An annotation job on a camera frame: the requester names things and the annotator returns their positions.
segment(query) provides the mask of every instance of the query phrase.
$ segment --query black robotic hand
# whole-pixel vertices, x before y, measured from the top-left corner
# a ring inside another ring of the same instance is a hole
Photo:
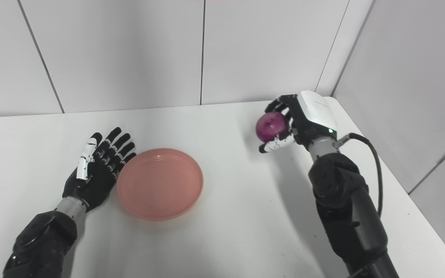
[[[273,141],[262,144],[260,153],[268,153],[294,142],[308,149],[311,141],[317,137],[337,138],[336,122],[330,108],[323,97],[314,92],[281,95],[267,106],[265,113],[269,112],[284,114],[289,121],[289,130],[276,136]]]
[[[121,133],[115,128],[102,143],[102,135],[96,132],[88,141],[80,158],[79,166],[67,179],[63,198],[74,197],[85,202],[87,212],[100,206],[109,195],[124,165],[136,154],[127,155],[134,147],[129,142],[130,134],[125,133],[113,144]]]
[[[106,200],[121,169],[136,155],[127,155],[134,143],[122,148],[130,139],[128,133],[113,144],[120,133],[115,128],[102,143],[99,132],[89,139],[61,202],[53,211],[37,214],[17,236],[4,278],[61,278],[64,257],[77,238],[75,221]]]

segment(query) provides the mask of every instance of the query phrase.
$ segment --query robotic hand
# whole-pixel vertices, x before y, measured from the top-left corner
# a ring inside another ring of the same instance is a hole
[[[318,215],[350,278],[399,278],[387,253],[387,234],[380,220],[382,202],[379,201],[376,211],[358,167],[339,151],[350,138],[368,144],[376,158],[381,188],[380,163],[371,143],[354,133],[338,140],[332,111],[315,92],[282,95],[265,109],[266,113],[272,111],[283,113],[290,121],[290,128],[262,144],[259,151],[268,153],[293,142],[309,151],[314,161],[309,178]]]
[[[17,236],[4,278],[60,278],[65,255],[76,240],[76,221],[108,197],[123,166],[136,154],[128,133],[115,128],[104,141],[96,132],[88,140],[78,167],[65,183],[63,199],[53,211],[40,213]]]

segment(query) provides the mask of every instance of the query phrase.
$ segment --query onion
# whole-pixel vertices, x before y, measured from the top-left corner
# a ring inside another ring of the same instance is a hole
[[[289,123],[283,114],[278,112],[265,113],[256,122],[255,132],[262,142],[269,142],[283,131],[288,130]]]

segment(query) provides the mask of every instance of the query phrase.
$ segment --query black cable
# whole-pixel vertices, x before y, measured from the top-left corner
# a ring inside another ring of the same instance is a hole
[[[379,160],[379,156],[377,155],[377,151],[375,150],[374,146],[372,145],[372,143],[370,142],[369,139],[366,139],[365,137],[361,136],[360,134],[356,134],[356,133],[350,133],[348,134],[348,136],[350,137],[350,139],[356,139],[358,141],[361,141],[363,143],[365,143],[367,146],[369,146],[370,150],[372,151],[372,154],[374,155],[374,159],[375,159],[375,166],[377,167],[377,179],[378,179],[378,185],[379,185],[379,204],[377,206],[377,213],[380,217],[380,215],[382,214],[382,205],[383,205],[383,200],[384,200],[384,187],[382,185],[382,171],[380,168],[380,160]]]

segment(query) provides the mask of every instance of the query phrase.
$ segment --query white table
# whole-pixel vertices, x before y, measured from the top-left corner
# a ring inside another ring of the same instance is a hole
[[[359,132],[328,98],[339,136]],[[117,125],[138,153],[182,150],[204,173],[203,193],[184,215],[139,220],[118,202],[116,188],[79,224],[67,256],[73,278],[344,278],[316,213],[298,145],[258,153],[256,120],[267,102],[0,118],[0,276],[19,232],[60,201],[84,143]],[[369,149],[348,142],[343,153],[360,167],[377,199]],[[401,277],[445,278],[445,245],[383,164],[389,253]]]

